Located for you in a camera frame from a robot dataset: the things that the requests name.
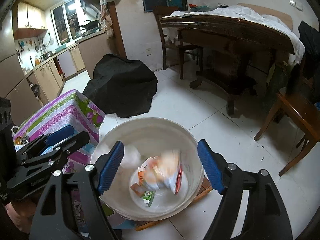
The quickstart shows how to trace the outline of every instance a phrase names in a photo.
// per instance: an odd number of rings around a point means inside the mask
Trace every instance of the cabinet door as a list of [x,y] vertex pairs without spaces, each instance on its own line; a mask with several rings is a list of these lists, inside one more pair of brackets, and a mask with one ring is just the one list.
[[49,61],[49,66],[50,66],[51,72],[52,72],[52,74],[53,74],[53,76],[54,76],[54,78],[55,78],[55,80],[56,80],[59,88],[61,88],[63,82],[62,82],[62,79],[61,79],[61,77],[60,77],[60,75],[59,75],[59,73],[58,73],[56,64],[54,63],[53,60],[50,60],[50,61]]
[[47,27],[47,19],[45,17],[45,12],[41,11],[41,20],[42,20],[42,29],[48,29]]
[[12,121],[18,126],[41,108],[26,79],[12,89],[6,99],[11,103]]
[[47,99],[49,101],[54,100],[58,95],[60,87],[58,86],[52,74],[49,64],[45,64],[37,69],[34,73]]
[[33,21],[32,22],[33,22],[32,28],[42,29],[43,22],[42,22],[42,17],[41,17],[41,10],[39,8],[34,7]]
[[73,58],[73,62],[75,63],[76,69],[78,71],[80,71],[81,69],[85,68],[84,62],[82,60],[81,54],[80,54],[80,50],[79,47],[76,46],[72,49],[70,49],[72,58]]
[[29,28],[36,28],[36,19],[35,19],[35,8],[27,4],[27,11],[28,11],[28,22],[29,22]]
[[27,4],[18,3],[18,28],[29,28]]

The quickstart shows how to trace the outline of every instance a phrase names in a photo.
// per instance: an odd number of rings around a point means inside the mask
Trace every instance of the kitchen countertop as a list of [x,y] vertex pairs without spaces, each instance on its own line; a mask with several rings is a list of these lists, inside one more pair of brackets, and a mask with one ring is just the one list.
[[81,43],[82,41],[85,41],[87,39],[90,39],[94,36],[100,35],[105,33],[104,31],[98,31],[96,33],[92,33],[88,36],[85,36],[79,40],[76,40],[75,44],[72,44],[71,46],[68,46],[67,48],[63,49],[62,51],[59,51],[58,53],[54,54],[52,57],[49,57],[47,60],[45,60],[44,62],[41,62],[39,65],[35,66],[32,70],[30,70],[26,75],[24,75],[26,78],[28,76],[30,76],[34,71],[36,71],[38,68],[42,67],[43,65],[45,65],[46,63],[48,63],[50,60],[56,58],[57,56],[61,55],[62,53],[66,52],[69,49],[72,49],[73,47],[77,46],[79,43]]

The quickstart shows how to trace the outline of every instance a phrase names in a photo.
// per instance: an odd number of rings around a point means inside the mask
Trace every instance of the metal screw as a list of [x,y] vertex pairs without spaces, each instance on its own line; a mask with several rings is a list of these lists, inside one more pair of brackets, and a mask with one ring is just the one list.
[[53,173],[53,175],[54,175],[55,177],[59,177],[60,174],[61,174],[61,171],[59,171],[59,170],[56,170],[56,171]]
[[94,168],[94,166],[93,166],[92,164],[89,164],[89,165],[87,165],[87,166],[85,167],[85,170],[86,170],[86,171],[92,171],[93,168]]
[[267,170],[261,170],[260,173],[262,174],[262,176],[268,176],[269,172]]
[[228,169],[234,171],[237,168],[237,165],[235,165],[234,163],[229,163],[228,164]]

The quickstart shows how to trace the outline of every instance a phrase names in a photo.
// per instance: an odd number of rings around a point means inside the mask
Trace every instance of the refrigerator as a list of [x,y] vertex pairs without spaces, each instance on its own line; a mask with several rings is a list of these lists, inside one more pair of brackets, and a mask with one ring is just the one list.
[[12,121],[17,126],[41,108],[18,60],[13,39],[12,11],[5,16],[0,30],[0,97],[10,100]]

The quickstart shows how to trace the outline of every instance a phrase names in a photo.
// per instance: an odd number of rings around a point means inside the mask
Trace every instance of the blue gripper pad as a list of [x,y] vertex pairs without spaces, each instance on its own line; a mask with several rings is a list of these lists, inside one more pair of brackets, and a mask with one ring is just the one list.
[[222,172],[218,168],[218,165],[211,155],[211,149],[207,146],[204,139],[198,142],[198,156],[207,173],[211,186],[222,195],[224,186],[222,184]]
[[111,183],[116,175],[124,155],[124,145],[118,141],[108,154],[108,160],[100,172],[99,184],[97,191],[101,196],[105,191],[110,189]]

